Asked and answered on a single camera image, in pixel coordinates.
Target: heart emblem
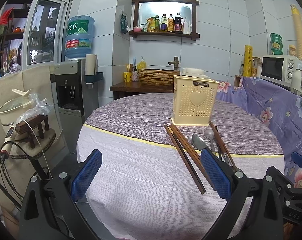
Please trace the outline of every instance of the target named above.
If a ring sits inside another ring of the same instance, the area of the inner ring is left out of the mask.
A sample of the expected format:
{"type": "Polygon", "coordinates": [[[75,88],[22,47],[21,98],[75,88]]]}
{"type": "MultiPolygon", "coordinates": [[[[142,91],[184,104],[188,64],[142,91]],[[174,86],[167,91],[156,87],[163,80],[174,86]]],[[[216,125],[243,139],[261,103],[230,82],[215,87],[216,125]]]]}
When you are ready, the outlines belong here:
{"type": "Polygon", "coordinates": [[[201,105],[207,98],[207,94],[205,92],[192,91],[190,93],[190,101],[194,106],[201,105]]]}

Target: round table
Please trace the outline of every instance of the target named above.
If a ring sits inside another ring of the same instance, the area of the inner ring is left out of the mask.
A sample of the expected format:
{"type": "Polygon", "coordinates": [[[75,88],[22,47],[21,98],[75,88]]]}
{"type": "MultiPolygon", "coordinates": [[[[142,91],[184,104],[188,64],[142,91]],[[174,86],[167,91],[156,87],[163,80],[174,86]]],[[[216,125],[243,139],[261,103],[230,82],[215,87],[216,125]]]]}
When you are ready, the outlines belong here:
{"type": "MultiPolygon", "coordinates": [[[[95,110],[82,127],[78,160],[84,161],[93,149],[99,149],[103,156],[87,199],[117,238],[202,239],[226,204],[190,159],[207,190],[201,195],[173,146],[164,129],[171,123],[172,105],[170,93],[121,98],[95,110]]],[[[211,121],[246,176],[262,179],[269,166],[284,171],[277,139],[256,117],[216,100],[211,121]]],[[[203,132],[211,128],[179,129],[191,142],[193,133],[204,138],[203,132]]],[[[239,232],[250,203],[251,198],[247,198],[230,236],[239,232]]]]}

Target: silver bolt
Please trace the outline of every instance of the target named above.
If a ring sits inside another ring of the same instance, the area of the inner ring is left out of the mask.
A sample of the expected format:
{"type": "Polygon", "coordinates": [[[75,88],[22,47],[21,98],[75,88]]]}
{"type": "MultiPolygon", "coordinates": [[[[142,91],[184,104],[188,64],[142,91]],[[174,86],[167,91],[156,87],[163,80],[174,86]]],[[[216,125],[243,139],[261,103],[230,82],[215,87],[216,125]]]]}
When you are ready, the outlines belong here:
{"type": "Polygon", "coordinates": [[[266,180],[267,180],[268,182],[271,182],[271,181],[272,181],[272,177],[269,176],[269,175],[267,175],[267,176],[266,176],[266,180]]]}
{"type": "Polygon", "coordinates": [[[243,178],[243,173],[241,171],[237,171],[235,173],[235,175],[238,177],[238,178],[243,178]]]}
{"type": "Polygon", "coordinates": [[[59,174],[59,178],[60,179],[65,179],[66,177],[67,177],[67,173],[66,172],[61,172],[60,174],[59,174]]]}
{"type": "Polygon", "coordinates": [[[33,176],[33,177],[30,179],[30,181],[31,181],[31,182],[36,182],[37,179],[38,179],[37,176],[33,176]]]}

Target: blue gripper pad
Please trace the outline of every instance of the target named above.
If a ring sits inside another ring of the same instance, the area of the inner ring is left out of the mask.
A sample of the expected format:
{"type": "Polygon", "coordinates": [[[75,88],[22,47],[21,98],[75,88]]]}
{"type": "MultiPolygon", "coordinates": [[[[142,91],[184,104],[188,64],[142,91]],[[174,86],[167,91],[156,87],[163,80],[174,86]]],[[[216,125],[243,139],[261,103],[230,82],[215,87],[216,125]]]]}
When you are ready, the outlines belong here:
{"type": "Polygon", "coordinates": [[[302,155],[298,154],[297,152],[291,153],[291,161],[302,169],[302,155]]]}
{"type": "Polygon", "coordinates": [[[73,202],[81,199],[88,190],[94,176],[101,167],[102,153],[99,150],[94,149],[83,164],[78,175],[71,181],[70,192],[73,202]]]}
{"type": "Polygon", "coordinates": [[[216,187],[220,198],[223,198],[228,201],[232,195],[231,183],[225,173],[220,168],[220,166],[218,165],[217,161],[220,160],[210,154],[210,152],[206,148],[202,150],[202,166],[204,167],[205,171],[208,173],[208,176],[216,187]]]}

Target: clear plastic bag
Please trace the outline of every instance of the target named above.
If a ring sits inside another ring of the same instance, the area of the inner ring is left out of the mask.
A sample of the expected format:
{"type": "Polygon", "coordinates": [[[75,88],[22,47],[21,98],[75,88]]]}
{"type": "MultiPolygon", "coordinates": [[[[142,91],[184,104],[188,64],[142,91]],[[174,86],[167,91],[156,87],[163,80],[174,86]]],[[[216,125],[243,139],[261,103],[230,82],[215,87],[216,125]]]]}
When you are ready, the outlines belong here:
{"type": "Polygon", "coordinates": [[[47,98],[40,100],[39,94],[37,93],[29,94],[28,97],[32,104],[35,106],[33,108],[28,109],[24,114],[20,115],[15,122],[16,124],[20,123],[22,120],[26,120],[39,114],[48,115],[53,108],[53,104],[49,102],[47,98]]]}

